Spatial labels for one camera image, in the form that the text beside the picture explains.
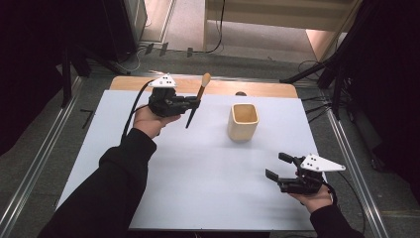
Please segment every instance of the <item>black jacket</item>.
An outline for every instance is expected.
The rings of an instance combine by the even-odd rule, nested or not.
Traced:
[[[58,208],[39,237],[125,237],[145,191],[148,162],[156,149],[145,133],[132,129],[119,147],[102,156],[99,168]],[[337,206],[313,212],[311,222],[320,237],[363,237],[350,227]]]

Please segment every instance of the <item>person's right hand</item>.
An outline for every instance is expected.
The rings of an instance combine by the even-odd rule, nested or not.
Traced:
[[[158,117],[156,116],[149,106],[145,106],[136,111],[134,117],[133,127],[143,131],[151,139],[160,133],[161,128],[166,124],[176,121],[180,115],[171,117]]]
[[[299,200],[303,205],[306,206],[310,213],[315,210],[333,204],[329,189],[326,185],[322,185],[319,188],[318,193],[311,195],[289,193],[292,197]]]

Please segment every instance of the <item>white board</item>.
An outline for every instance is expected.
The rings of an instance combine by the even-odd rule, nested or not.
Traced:
[[[104,92],[58,205],[119,145],[136,96]],[[149,96],[144,92],[139,105]],[[255,104],[260,123],[251,141],[236,143],[227,135],[229,112],[245,102]],[[154,138],[157,151],[132,229],[313,230],[306,208],[265,177],[269,169],[295,178],[296,167],[280,161],[279,152],[317,155],[300,99],[204,95],[185,129],[189,112]]]

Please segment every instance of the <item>beige cup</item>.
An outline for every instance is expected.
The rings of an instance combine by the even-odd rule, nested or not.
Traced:
[[[257,108],[250,103],[234,104],[228,122],[228,135],[233,141],[249,141],[259,124]]]

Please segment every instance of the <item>wire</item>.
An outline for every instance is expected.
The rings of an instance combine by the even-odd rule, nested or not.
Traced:
[[[301,101],[311,101],[311,100],[313,100],[313,101],[324,101],[324,100],[330,100],[330,97],[329,96],[316,96],[316,97],[308,97],[308,98],[303,98],[303,99],[300,99]]]
[[[225,50],[225,46],[222,44],[222,27],[223,27],[223,16],[225,15],[225,3],[226,0],[223,0],[223,6],[222,6],[222,15],[220,17],[220,26],[217,25],[217,20],[216,20],[216,29],[219,33],[219,43],[217,44],[217,46],[211,50],[211,51],[207,51],[207,52],[192,52],[195,55],[202,55],[202,54],[211,54],[214,53],[217,49],[219,49],[220,46],[222,46],[222,51]],[[166,50],[167,52],[175,52],[175,53],[189,53],[188,51],[182,51],[182,50]]]
[[[137,110],[139,110],[139,109],[141,109],[141,108],[143,108],[143,107],[147,106],[147,105],[144,105],[144,106],[142,106],[142,107],[140,107],[140,108],[136,109],[136,105],[137,105],[137,103],[139,102],[139,99],[140,99],[140,97],[142,96],[143,91],[146,89],[146,87],[148,87],[149,83],[151,83],[152,81],[153,81],[153,80],[148,81],[147,83],[145,83],[145,85],[143,85],[142,89],[140,89],[139,94],[137,95],[136,100],[135,100],[135,101],[134,101],[134,103],[133,103],[133,107],[132,107],[132,109],[131,109],[131,111],[130,111],[129,119],[127,120],[127,122],[126,122],[126,126],[124,127],[123,135],[121,136],[121,142],[123,142],[123,140],[124,140],[124,139],[126,138],[126,136],[127,136],[127,131],[129,130],[129,126],[130,126],[130,122],[131,122],[131,119],[132,119],[132,117],[133,117],[133,114],[135,114]]]
[[[304,63],[306,63],[306,62],[315,62],[315,64],[313,65],[313,66],[315,66],[315,65],[317,65],[317,64],[319,64],[319,63],[321,63],[321,62],[319,62],[319,61],[316,61],[316,60],[305,60],[305,61],[303,61],[303,62],[301,62],[300,64],[299,64],[299,66],[297,67],[297,71],[300,73],[300,72],[302,72],[301,70],[300,70],[300,68],[303,66],[303,64]],[[318,73],[317,72],[314,72],[314,74],[315,75],[317,75],[318,76],[318,78],[310,78],[310,77],[308,77],[308,76],[305,76],[305,78],[307,78],[307,79],[309,79],[309,80],[318,80],[319,79],[319,77],[320,77],[320,75],[318,75]]]
[[[326,185],[328,189],[331,191],[331,194],[333,196],[333,205],[337,205],[337,203],[339,202],[339,198],[337,197],[336,190],[331,185],[326,183],[324,180],[322,181],[322,184]]]
[[[142,52],[143,50],[145,50],[145,49],[147,49],[147,47],[144,47],[144,46],[140,46],[139,47],[139,50],[137,51],[137,53],[136,53],[136,58],[137,58],[137,62],[138,62],[138,64],[137,64],[137,66],[134,68],[134,69],[128,69],[128,68],[125,68],[125,67],[123,67],[122,65],[120,65],[119,63],[115,63],[118,67],[120,67],[120,68],[122,68],[123,70],[125,70],[125,71],[128,71],[128,72],[132,72],[132,71],[135,71],[135,70],[137,70],[139,67],[140,67],[140,58],[139,58],[139,53],[140,52]]]
[[[212,51],[208,51],[208,52],[205,52],[205,53],[215,52],[220,47],[220,44],[222,43],[222,24],[223,24],[223,16],[225,15],[225,3],[226,3],[226,1],[223,0],[222,15],[220,17],[219,43],[217,44],[217,46]]]
[[[331,104],[332,104],[332,103],[328,103],[328,104],[325,104],[325,105],[322,105],[322,106],[317,106],[317,107],[314,107],[314,108],[308,109],[308,110],[306,110],[306,111],[305,111],[305,113],[306,113],[306,114],[309,114],[309,113],[311,113],[311,112],[318,111],[319,109],[321,109],[321,108],[323,108],[323,107],[326,107],[326,106],[331,106]]]
[[[322,111],[321,113],[319,113],[317,116],[315,116],[314,118],[312,118],[312,119],[308,120],[308,123],[313,122],[315,119],[319,118],[320,116],[322,116],[323,114],[325,114],[325,113],[326,113],[328,110],[330,110],[330,109],[331,109],[331,107],[327,107],[327,108],[325,108],[325,110],[324,110],[324,111]]]
[[[362,234],[365,235],[365,232],[366,232],[366,229],[367,229],[367,226],[366,226],[367,220],[365,218],[365,211],[364,211],[364,207],[362,206],[362,202],[359,199],[358,194],[356,193],[355,189],[352,187],[352,184],[346,179],[346,177],[340,172],[337,172],[337,173],[346,181],[346,183],[349,185],[350,189],[352,190],[353,194],[355,195],[356,199],[358,200],[359,207],[361,208],[361,211],[362,211],[362,217],[364,219],[364,226],[362,228]]]

